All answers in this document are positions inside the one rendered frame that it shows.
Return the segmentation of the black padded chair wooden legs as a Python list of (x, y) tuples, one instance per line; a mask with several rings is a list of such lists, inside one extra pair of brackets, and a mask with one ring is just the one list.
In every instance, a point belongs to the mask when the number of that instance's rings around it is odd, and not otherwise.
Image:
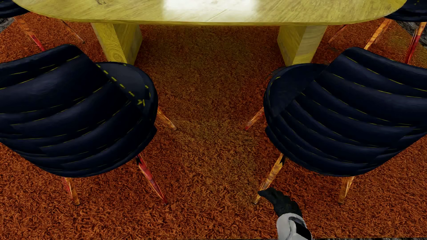
[(329, 64), (304, 63), (270, 75), (263, 107), (268, 139), (280, 151), (265, 190), (287, 160), (343, 177), (343, 203), (355, 176), (381, 166), (427, 134), (427, 68), (351, 47)]
[(74, 178), (133, 159), (168, 204), (141, 154), (157, 118), (177, 129), (159, 108), (152, 79), (131, 64), (93, 62), (71, 44), (0, 63), (0, 143), (62, 177), (75, 205)]
[(42, 43), (38, 40), (35, 34), (30, 30), (27, 23), (24, 21), (21, 15), (30, 12), (29, 10), (19, 6), (14, 3), (12, 0), (0, 0), (0, 18), (13, 18), (29, 38), (30, 41), (33, 41), (41, 51), (45, 51)]
[(372, 33), (370, 39), (366, 41), (364, 46), (365, 50), (368, 50), (372, 44), (380, 39), (393, 20), (419, 23), (419, 26), (414, 30), (411, 43), (404, 59), (404, 63), (408, 64), (427, 26), (427, 0), (406, 0), (401, 8), (385, 16), (384, 21)]

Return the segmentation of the orange shag rug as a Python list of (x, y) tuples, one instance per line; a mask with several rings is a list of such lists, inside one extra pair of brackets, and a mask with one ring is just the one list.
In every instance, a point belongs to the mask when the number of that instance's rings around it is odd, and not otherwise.
[[(0, 240), (181, 240), (276, 238), (276, 215), (252, 203), (280, 152), (264, 120), (268, 75), (284, 65), (277, 26), (141, 25), (135, 66), (153, 80), (159, 105), (177, 126), (157, 122), (143, 159), (169, 204), (135, 161), (73, 180), (75, 206), (61, 178), (0, 144)], [(295, 199), (314, 237), (427, 237), (427, 138), (355, 177), (345, 203), (342, 180), (287, 161), (272, 186)]]

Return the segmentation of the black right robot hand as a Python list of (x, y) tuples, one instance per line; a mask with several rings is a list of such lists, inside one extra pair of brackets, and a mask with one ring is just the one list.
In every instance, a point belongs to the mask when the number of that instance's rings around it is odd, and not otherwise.
[(273, 209), (278, 217), (285, 214), (296, 214), (302, 217), (302, 211), (297, 202), (291, 200), (291, 198), (284, 195), (283, 192), (271, 187), (265, 190), (259, 190), (258, 195), (265, 198), (273, 205)]

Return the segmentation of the yellow wooden oval table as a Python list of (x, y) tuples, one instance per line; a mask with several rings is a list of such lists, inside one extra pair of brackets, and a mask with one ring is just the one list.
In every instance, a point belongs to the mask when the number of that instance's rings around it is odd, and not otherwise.
[(407, 0), (13, 0), (50, 18), (90, 22), (108, 61), (134, 64), (139, 25), (280, 26), (286, 66), (310, 63), (328, 25), (375, 20)]

